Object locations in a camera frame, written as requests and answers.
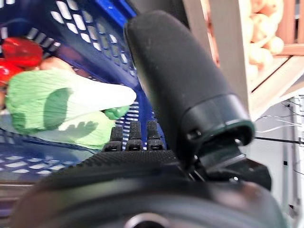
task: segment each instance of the red toy vegetable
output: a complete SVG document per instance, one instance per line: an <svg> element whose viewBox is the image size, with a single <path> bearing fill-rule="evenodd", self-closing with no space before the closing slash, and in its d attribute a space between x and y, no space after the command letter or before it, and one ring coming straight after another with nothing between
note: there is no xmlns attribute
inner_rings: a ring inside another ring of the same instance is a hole
<svg viewBox="0 0 304 228"><path fill-rule="evenodd" d="M5 86L8 81L23 70L5 59L0 58L0 87Z"/></svg>
<svg viewBox="0 0 304 228"><path fill-rule="evenodd" d="M2 44L4 58L18 67L36 67L42 61L42 48L23 38L6 38Z"/></svg>

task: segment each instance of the black cylindrical handle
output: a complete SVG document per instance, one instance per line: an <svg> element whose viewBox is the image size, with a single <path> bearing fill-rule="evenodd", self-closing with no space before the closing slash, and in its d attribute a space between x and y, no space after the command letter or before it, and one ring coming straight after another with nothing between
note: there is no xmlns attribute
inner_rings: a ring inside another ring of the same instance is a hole
<svg viewBox="0 0 304 228"><path fill-rule="evenodd" d="M152 104L168 144L179 158L191 157L199 149L197 147L194 149L196 151L182 154L184 152L179 151L180 138L185 140L183 146L187 145L188 140L193 148L193 142L201 144L199 139L207 140L214 135L214 131L221 132L219 129L231 123L231 118L238 122L245 120L248 133L245 134L244 144L251 141L252 124L240 101L226 83L220 69L177 19L163 11L154 11L132 19L124 32L141 86ZM214 107L208 110L201 105L205 103L209 107L213 99L225 96L236 97L229 98L235 104L228 106L225 111L219 112ZM181 126L191 121L183 120L186 116L190 116L193 121L200 121L198 124L193 123L193 129L187 133L184 132L185 127ZM212 116L213 122L200 118L204 116ZM207 131L196 128L196 125L200 127L205 124L208 124Z"/></svg>

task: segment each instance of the green vegetable leaves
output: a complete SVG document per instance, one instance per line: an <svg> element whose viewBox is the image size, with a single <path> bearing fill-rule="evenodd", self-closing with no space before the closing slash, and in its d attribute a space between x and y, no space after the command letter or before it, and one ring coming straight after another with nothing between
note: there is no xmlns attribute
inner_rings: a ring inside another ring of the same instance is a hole
<svg viewBox="0 0 304 228"><path fill-rule="evenodd" d="M18 133L100 149L109 140L111 120L123 116L135 98L126 86L54 69L15 75L5 102Z"/></svg>

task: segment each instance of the blue plastic basket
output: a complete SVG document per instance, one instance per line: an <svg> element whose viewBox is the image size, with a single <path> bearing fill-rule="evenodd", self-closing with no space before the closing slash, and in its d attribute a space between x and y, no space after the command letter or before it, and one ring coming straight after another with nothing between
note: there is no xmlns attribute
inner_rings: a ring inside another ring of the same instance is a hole
<svg viewBox="0 0 304 228"><path fill-rule="evenodd" d="M0 0L0 36L25 36L43 47L44 58L54 55L92 80L131 87L136 102L116 122L126 145L131 121L141 122L145 142L146 122L153 119L123 37L123 26L133 16L124 0ZM0 130L0 181L36 181L93 153Z"/></svg>

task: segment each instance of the wooden shelf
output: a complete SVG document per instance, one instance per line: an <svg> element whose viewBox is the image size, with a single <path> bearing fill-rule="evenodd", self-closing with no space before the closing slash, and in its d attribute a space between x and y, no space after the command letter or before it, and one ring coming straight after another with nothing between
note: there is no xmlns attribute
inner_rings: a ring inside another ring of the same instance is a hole
<svg viewBox="0 0 304 228"><path fill-rule="evenodd" d="M251 118L256 120L303 75L304 57L293 56L251 94Z"/></svg>
<svg viewBox="0 0 304 228"><path fill-rule="evenodd" d="M206 0L183 0L190 25L196 39L212 56L210 37L205 22ZM284 0L283 19L277 35L287 44L283 54L276 56L272 65L259 72L256 79L246 75L248 64L247 44L243 39L244 0L209 0L213 34L218 47L220 68L232 89L256 120L270 106L288 99L304 87L304 0L300 4L298 40L295 43L295 0Z"/></svg>

